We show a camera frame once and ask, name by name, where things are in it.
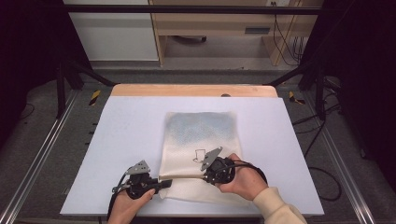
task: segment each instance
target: white tabletop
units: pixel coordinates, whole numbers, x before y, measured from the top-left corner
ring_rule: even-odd
[[[168,112],[228,112],[236,116],[244,161],[260,167],[269,186],[303,215],[323,209],[281,98],[110,96],[92,142],[64,202],[66,216],[105,216],[115,187],[132,165],[145,160],[150,175],[161,166],[165,115]],[[143,207],[142,217],[255,217],[248,207],[160,199]]]

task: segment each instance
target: hand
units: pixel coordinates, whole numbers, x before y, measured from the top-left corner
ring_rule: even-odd
[[[148,203],[155,193],[155,189],[147,191],[142,197],[132,200],[125,190],[121,191],[114,202],[108,224],[129,224],[137,211]]]
[[[236,164],[241,160],[234,153],[228,158],[236,161]],[[260,192],[268,188],[267,183],[265,183],[259,173],[248,167],[236,167],[235,178],[231,183],[217,184],[216,186],[223,193],[235,193],[249,201],[253,201]]]

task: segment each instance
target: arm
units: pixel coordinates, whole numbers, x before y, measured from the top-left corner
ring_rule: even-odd
[[[235,154],[229,158],[240,161]],[[277,188],[268,188],[267,183],[253,169],[237,167],[235,178],[231,183],[217,186],[221,192],[235,193],[253,201],[262,212],[266,224],[306,223],[297,208],[283,202]]]
[[[148,203],[155,193],[155,189],[151,189],[143,194],[142,197],[132,200],[125,190],[119,193],[111,210],[108,224],[129,224],[139,209]]]

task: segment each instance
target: sleeve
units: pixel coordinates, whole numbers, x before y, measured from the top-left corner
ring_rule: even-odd
[[[306,224],[305,218],[296,207],[283,202],[277,188],[263,190],[253,202],[262,212],[265,224]]]

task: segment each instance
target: white cabinet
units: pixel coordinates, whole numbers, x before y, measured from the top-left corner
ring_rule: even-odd
[[[147,5],[147,0],[64,0],[65,4]],[[70,13],[90,61],[158,61],[148,13]]]

